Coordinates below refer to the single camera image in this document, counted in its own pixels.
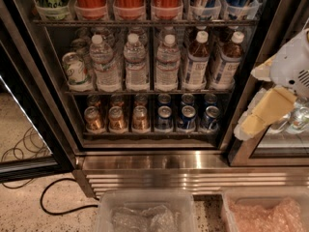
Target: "speckled floor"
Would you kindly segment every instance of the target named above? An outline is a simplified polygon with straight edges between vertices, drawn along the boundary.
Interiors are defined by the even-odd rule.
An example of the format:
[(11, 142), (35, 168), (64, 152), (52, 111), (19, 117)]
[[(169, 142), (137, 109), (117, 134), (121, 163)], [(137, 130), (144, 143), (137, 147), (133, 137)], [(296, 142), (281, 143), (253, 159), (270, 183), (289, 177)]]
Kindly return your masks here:
[[(18, 105), (8, 94), (0, 93), (0, 156), (23, 138), (31, 124), (19, 110)], [(29, 138), (25, 141), (31, 151), (40, 150), (42, 142), (29, 130)], [(24, 158), (33, 158), (48, 154), (46, 149), (34, 154), (25, 149), (23, 141), (18, 148), (24, 152)], [(3, 160), (15, 160), (14, 153), (9, 152)], [(54, 175), (35, 179), (23, 188), (10, 189), (0, 185), (0, 231), (8, 232), (87, 232), (93, 231), (97, 218), (97, 208), (80, 210), (63, 216), (51, 216), (40, 207), (43, 190), (53, 181), (61, 178), (72, 178), (71, 174)], [(7, 183), (7, 186), (21, 186), (26, 181)], [(50, 212), (64, 212), (79, 206), (98, 204), (95, 199), (87, 198), (77, 183), (61, 182), (48, 190), (44, 206)], [(224, 224), (220, 218), (222, 200), (220, 196), (195, 197), (198, 232), (224, 232)]]

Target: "refrigerator door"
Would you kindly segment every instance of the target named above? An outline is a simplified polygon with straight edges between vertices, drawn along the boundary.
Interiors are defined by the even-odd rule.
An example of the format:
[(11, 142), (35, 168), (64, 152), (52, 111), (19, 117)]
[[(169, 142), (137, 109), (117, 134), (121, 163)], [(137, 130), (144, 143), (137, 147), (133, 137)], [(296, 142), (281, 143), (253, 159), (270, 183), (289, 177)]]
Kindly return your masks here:
[[(43, 145), (38, 144), (39, 146), (35, 147), (43, 149), (43, 152), (32, 151), (32, 154), (28, 152), (27, 155), (22, 152), (22, 146), (17, 144), (11, 151), (5, 149), (4, 142), (8, 139), (7, 137), (12, 137), (9, 133), (16, 133), (17, 129), (1, 128), (1, 135), (3, 135), (0, 162), (1, 183), (70, 172), (74, 169), (75, 162), (71, 152), (74, 143), (62, 133), (60, 127), (64, 122), (61, 124), (59, 121), (63, 119), (57, 121), (57, 116), (61, 117), (61, 113), (50, 91), (42, 82), (38, 66), (29, 53), (31, 45), (23, 40), (19, 31), (22, 31), (22, 28), (17, 28), (3, 0), (0, 0), (1, 86), (2, 89), (7, 89), (11, 93), (22, 110), (22, 112), (17, 110), (15, 116), (22, 117), (24, 113), (30, 121), (29, 125), (33, 126), (29, 130), (30, 134), (25, 134), (23, 139), (29, 138), (36, 144), (34, 134), (37, 132), (42, 138), (41, 145), (42, 142)], [(9, 94), (7, 98), (8, 101), (12, 100)], [(27, 148), (26, 144), (29, 141), (23, 140), (23, 143)]]
[[(264, 42), (258, 57), (258, 63), (263, 63), (267, 57), (275, 54), (280, 45), (287, 43), (295, 35), (302, 30), (309, 28), (309, 0), (292, 0), (295, 3), (295, 11), (289, 14), (287, 11), (278, 13), (276, 25), (272, 25), (268, 32), (268, 37), (276, 41)], [(292, 4), (288, 4), (289, 0), (282, 2), (282, 7), (289, 9)], [(278, 34), (278, 27), (284, 28), (284, 34)], [(248, 94), (242, 96), (239, 103), (239, 111), (243, 111), (248, 105), (249, 99), (255, 94), (258, 87), (269, 89), (273, 87), (273, 83), (258, 82), (250, 77), (246, 90)], [(308, 107), (309, 102), (306, 98), (299, 97), (295, 102), (295, 110), (286, 114), (282, 119), (273, 123), (268, 128), (261, 131), (254, 138), (247, 141), (235, 140), (232, 151), (229, 155), (229, 161), (232, 166), (300, 166), (309, 165), (309, 130), (308, 115), (299, 113), (297, 109), (300, 107)], [(303, 113), (309, 112), (309, 109), (301, 110)]]

